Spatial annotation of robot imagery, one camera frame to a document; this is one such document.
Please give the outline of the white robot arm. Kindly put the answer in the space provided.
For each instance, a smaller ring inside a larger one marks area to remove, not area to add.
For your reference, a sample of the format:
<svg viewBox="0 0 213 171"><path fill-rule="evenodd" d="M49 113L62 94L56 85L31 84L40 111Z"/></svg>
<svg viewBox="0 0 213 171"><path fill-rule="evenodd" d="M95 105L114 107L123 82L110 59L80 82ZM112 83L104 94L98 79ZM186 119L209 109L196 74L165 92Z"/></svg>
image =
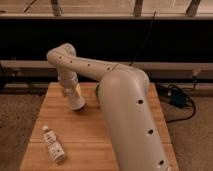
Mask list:
<svg viewBox="0 0 213 171"><path fill-rule="evenodd" d="M143 70L79 57L69 43L49 50L47 61L56 68L73 110L85 106L78 77L98 82L97 97L119 171L172 171L147 100L150 81Z"/></svg>

